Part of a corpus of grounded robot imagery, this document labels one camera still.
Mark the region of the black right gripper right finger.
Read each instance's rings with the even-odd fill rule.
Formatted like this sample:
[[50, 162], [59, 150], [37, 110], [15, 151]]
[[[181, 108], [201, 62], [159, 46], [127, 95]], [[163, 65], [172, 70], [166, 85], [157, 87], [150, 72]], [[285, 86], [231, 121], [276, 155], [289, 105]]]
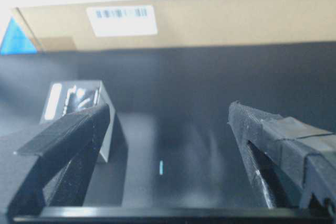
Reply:
[[228, 124], [262, 207], [335, 209], [335, 134], [237, 101]]

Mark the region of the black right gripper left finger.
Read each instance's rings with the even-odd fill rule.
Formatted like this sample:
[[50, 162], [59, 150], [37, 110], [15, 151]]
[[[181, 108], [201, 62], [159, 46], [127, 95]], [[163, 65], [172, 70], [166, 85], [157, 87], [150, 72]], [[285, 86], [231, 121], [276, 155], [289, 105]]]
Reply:
[[7, 176], [7, 213], [15, 215], [77, 154], [87, 149], [97, 160], [107, 128], [107, 104], [67, 114], [13, 151]]

